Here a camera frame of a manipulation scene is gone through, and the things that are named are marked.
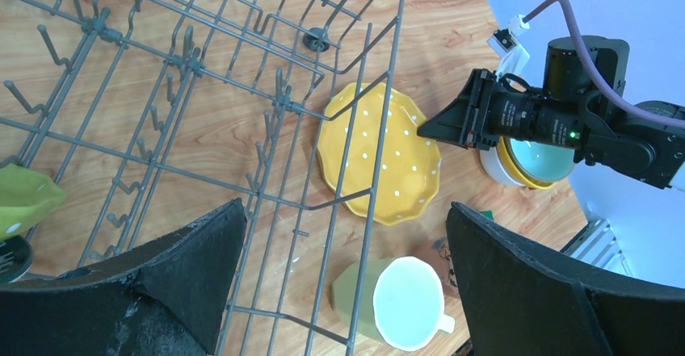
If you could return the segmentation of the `grey wire dish rack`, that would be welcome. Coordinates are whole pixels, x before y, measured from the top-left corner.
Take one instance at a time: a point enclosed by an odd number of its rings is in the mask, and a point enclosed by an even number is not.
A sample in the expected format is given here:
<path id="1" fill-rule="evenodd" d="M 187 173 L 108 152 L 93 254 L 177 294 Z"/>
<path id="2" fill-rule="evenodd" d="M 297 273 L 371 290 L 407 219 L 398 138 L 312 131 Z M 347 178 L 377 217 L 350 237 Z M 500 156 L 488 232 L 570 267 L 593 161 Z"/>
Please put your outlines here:
<path id="1" fill-rule="evenodd" d="M 408 90 L 455 0 L 1 0 L 1 163 L 65 202 L 24 238 L 24 284 L 94 265 L 231 199 L 245 257 L 219 355 L 390 355 L 327 282 L 370 250 L 317 169 L 322 108 L 351 82 Z"/>

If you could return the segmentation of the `teal rimmed plate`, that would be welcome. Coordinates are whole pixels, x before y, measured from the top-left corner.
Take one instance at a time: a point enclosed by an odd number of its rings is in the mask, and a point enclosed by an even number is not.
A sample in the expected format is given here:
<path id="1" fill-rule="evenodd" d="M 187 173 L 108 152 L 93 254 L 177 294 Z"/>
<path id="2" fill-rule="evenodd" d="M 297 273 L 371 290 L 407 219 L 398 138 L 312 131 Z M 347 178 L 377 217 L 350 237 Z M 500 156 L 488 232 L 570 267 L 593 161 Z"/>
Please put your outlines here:
<path id="1" fill-rule="evenodd" d="M 12 283 L 21 279 L 33 263 L 31 245 L 22 236 L 15 236 L 1 242 L 1 283 Z"/>

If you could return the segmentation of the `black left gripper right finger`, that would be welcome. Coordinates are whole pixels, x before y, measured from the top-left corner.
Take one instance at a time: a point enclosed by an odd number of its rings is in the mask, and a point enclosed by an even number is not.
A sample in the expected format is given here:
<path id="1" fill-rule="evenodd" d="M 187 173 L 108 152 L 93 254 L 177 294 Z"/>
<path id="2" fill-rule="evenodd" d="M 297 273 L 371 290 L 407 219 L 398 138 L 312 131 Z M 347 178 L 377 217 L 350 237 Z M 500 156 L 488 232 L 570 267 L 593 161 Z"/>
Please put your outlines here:
<path id="1" fill-rule="evenodd" d="M 586 264 L 463 203 L 446 234 L 473 354 L 683 354 L 683 289 Z"/>

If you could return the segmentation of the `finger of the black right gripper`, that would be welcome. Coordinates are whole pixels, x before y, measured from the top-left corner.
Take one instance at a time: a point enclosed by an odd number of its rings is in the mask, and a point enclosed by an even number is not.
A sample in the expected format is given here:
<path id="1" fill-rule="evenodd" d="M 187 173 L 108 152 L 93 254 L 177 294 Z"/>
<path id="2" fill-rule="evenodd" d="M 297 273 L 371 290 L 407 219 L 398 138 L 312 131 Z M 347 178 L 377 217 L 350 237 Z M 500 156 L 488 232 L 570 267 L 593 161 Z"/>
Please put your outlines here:
<path id="1" fill-rule="evenodd" d="M 488 129 L 488 120 L 495 85 L 495 77 L 488 69 L 473 70 L 457 97 L 421 124 L 417 135 L 463 149 L 493 148 L 499 136 Z"/>

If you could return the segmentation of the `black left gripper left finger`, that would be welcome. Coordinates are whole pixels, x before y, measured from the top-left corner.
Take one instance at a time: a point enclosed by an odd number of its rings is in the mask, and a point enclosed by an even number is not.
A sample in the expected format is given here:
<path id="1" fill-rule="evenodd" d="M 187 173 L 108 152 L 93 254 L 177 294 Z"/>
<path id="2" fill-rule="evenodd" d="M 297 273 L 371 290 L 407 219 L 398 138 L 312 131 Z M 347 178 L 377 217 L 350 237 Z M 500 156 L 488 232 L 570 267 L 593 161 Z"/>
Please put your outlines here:
<path id="1" fill-rule="evenodd" d="M 245 234 L 233 199 L 102 262 L 4 285 L 1 352 L 213 354 Z"/>

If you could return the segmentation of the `green scalloped plate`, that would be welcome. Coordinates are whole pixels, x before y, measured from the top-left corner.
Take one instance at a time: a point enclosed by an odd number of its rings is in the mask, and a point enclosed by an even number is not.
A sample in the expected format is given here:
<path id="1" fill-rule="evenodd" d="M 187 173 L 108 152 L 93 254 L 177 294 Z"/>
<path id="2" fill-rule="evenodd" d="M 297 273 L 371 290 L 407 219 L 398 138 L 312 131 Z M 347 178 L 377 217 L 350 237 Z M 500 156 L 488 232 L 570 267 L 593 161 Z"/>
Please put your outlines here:
<path id="1" fill-rule="evenodd" d="M 66 198 L 48 175 L 20 165 L 1 168 L 1 241 L 41 222 Z"/>

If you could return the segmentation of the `yellow polka dot plate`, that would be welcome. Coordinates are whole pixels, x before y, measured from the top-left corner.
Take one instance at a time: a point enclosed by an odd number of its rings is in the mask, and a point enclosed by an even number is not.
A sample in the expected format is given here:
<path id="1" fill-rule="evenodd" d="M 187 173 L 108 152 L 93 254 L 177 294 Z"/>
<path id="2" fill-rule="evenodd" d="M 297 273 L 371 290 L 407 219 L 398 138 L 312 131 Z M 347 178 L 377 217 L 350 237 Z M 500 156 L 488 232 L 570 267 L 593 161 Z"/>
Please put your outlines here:
<path id="1" fill-rule="evenodd" d="M 417 134 L 427 118 L 414 100 L 383 82 L 351 83 L 324 113 L 317 157 L 345 206 L 386 226 L 420 217 L 439 191 L 442 157 Z"/>

